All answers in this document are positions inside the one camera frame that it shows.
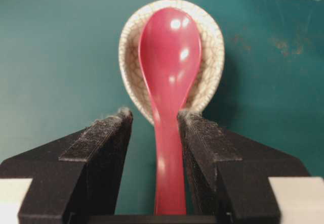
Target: red spoon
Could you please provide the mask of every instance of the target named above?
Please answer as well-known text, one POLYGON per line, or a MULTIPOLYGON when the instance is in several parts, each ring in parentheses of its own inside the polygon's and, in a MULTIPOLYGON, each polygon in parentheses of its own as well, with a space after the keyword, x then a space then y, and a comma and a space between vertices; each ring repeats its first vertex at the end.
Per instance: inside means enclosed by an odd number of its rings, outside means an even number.
POLYGON ((184 107, 200 66, 200 37, 193 19, 174 8, 154 13, 139 42, 156 140, 154 213, 185 215, 182 147, 177 113, 184 107))

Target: white object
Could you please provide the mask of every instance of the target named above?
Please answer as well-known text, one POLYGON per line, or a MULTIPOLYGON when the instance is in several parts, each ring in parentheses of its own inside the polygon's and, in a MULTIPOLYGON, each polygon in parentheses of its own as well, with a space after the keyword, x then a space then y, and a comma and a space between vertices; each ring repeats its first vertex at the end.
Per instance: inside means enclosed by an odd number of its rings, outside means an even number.
POLYGON ((324 181, 321 177, 269 177, 281 211, 280 224, 323 224, 324 181))
POLYGON ((29 189, 32 178, 0 179, 1 223, 18 224, 18 212, 29 189))
POLYGON ((222 32, 215 20, 202 8, 183 0, 159 0, 137 10, 129 18, 120 35, 119 67, 132 101, 152 124, 151 104, 138 60, 138 42, 150 16, 166 7, 177 8, 189 14, 196 22, 200 34, 200 69, 189 92, 186 108, 201 112, 207 106, 218 87, 224 67, 225 50, 222 32))

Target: black clamp jaw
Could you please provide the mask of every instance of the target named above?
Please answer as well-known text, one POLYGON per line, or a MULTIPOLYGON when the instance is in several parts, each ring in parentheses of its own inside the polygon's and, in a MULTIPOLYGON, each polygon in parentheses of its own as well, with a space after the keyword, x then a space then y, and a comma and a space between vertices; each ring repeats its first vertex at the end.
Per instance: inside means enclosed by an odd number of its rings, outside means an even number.
POLYGON ((180 111, 183 156, 197 215, 113 215, 132 121, 131 112, 121 109, 84 130, 5 160, 0 181, 32 178, 17 213, 19 223, 279 224, 282 210, 269 178, 309 176, 299 159, 199 114, 180 111))

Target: green background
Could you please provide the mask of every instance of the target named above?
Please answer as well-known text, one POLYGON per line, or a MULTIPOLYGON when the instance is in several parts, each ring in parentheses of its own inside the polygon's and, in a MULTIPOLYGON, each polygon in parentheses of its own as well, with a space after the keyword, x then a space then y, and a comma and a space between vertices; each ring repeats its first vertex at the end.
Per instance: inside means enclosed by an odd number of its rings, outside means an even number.
MULTIPOLYGON (((128 106, 117 214, 153 213, 153 127, 118 67, 126 20, 155 0, 0 0, 0 161, 128 106)), ((324 2, 187 0, 218 22, 225 69, 204 116, 324 175, 324 2)))

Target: spoon bowl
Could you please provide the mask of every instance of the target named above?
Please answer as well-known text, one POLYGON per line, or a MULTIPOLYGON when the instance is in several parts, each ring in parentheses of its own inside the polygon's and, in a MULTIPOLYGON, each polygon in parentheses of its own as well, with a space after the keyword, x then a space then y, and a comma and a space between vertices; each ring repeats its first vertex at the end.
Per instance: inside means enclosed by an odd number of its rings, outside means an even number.
POLYGON ((185 12, 164 8, 146 23, 138 47, 156 139, 155 214, 186 214, 182 147, 177 113, 199 71, 196 23, 185 12))
POLYGON ((180 9, 195 21, 201 41, 201 62, 190 89, 185 108, 201 112, 214 96, 224 68, 224 40, 213 17, 201 7, 184 0, 158 0, 133 13, 124 25, 118 46, 118 60, 125 89, 141 114, 153 125, 153 113, 138 58, 141 32, 158 10, 180 9))

